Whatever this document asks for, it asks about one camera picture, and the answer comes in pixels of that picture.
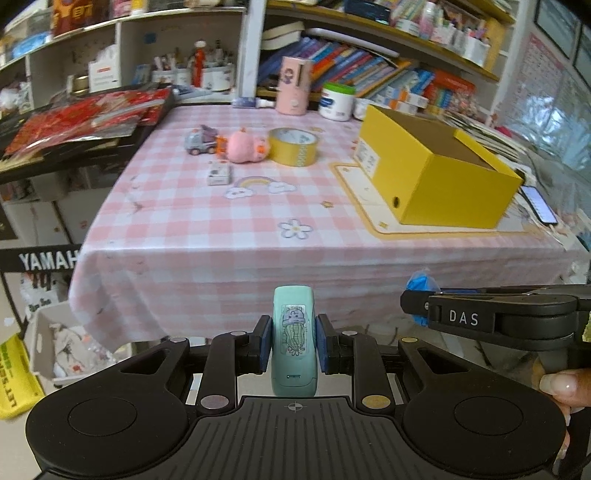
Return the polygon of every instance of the yellow tape roll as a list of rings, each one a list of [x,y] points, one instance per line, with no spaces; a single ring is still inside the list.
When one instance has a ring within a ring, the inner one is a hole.
[[[288,167],[307,167],[316,161],[318,137],[297,128],[274,128],[269,132],[269,158]]]

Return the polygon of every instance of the hand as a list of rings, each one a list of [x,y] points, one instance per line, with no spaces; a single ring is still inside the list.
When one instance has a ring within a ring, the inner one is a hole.
[[[560,407],[568,426],[571,414],[591,406],[591,368],[544,375],[540,379],[540,390],[552,396]],[[569,443],[570,436],[567,433],[558,454],[559,459],[566,456]]]

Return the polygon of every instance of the yellow bag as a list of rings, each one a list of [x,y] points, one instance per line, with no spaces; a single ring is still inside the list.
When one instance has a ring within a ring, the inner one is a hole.
[[[0,345],[0,419],[33,408],[45,394],[29,370],[27,350],[17,335]]]

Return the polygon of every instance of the fingernail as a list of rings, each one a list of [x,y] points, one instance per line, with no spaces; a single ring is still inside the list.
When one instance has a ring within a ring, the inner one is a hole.
[[[568,447],[566,445],[563,445],[562,448],[560,449],[560,453],[558,454],[558,460],[564,460],[564,458],[566,457],[566,450],[568,449]]]
[[[572,397],[577,391],[577,377],[569,374],[544,375],[540,380],[540,390],[549,395]]]

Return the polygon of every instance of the smartphone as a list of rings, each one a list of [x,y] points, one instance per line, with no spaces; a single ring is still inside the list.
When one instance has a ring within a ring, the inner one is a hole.
[[[546,203],[536,187],[523,186],[521,187],[521,194],[525,197],[527,203],[530,204],[540,222],[544,225],[558,225],[558,220],[552,208]]]

